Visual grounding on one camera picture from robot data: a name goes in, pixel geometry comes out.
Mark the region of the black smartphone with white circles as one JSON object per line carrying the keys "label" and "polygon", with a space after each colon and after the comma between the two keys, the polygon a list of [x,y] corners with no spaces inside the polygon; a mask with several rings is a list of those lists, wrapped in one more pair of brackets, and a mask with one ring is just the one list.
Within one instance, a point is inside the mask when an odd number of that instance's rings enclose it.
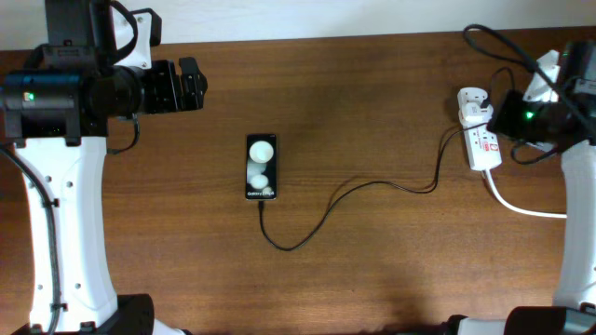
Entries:
{"label": "black smartphone with white circles", "polygon": [[278,138],[275,134],[246,137],[245,198],[275,200],[278,196]]}

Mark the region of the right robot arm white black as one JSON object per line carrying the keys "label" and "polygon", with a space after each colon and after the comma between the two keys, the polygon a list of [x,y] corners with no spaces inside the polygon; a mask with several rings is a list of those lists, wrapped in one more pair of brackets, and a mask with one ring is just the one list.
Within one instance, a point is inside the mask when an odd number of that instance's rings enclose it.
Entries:
{"label": "right robot arm white black", "polygon": [[452,334],[592,334],[595,331],[595,44],[571,42],[529,66],[534,77],[524,92],[510,90],[493,108],[481,88],[458,92],[459,119],[469,163],[494,181],[501,162],[495,136],[530,144],[561,157],[566,189],[564,251],[550,306],[514,308],[504,320],[452,316]]}

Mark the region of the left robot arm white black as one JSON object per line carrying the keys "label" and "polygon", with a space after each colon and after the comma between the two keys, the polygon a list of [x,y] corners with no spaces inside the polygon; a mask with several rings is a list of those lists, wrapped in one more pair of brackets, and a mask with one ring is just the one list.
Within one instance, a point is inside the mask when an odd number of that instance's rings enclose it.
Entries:
{"label": "left robot arm white black", "polygon": [[116,1],[48,1],[47,42],[1,87],[2,154],[21,172],[34,251],[23,334],[169,335],[147,294],[115,292],[106,260],[102,173],[112,118],[202,108],[194,58],[153,60],[162,20]]}

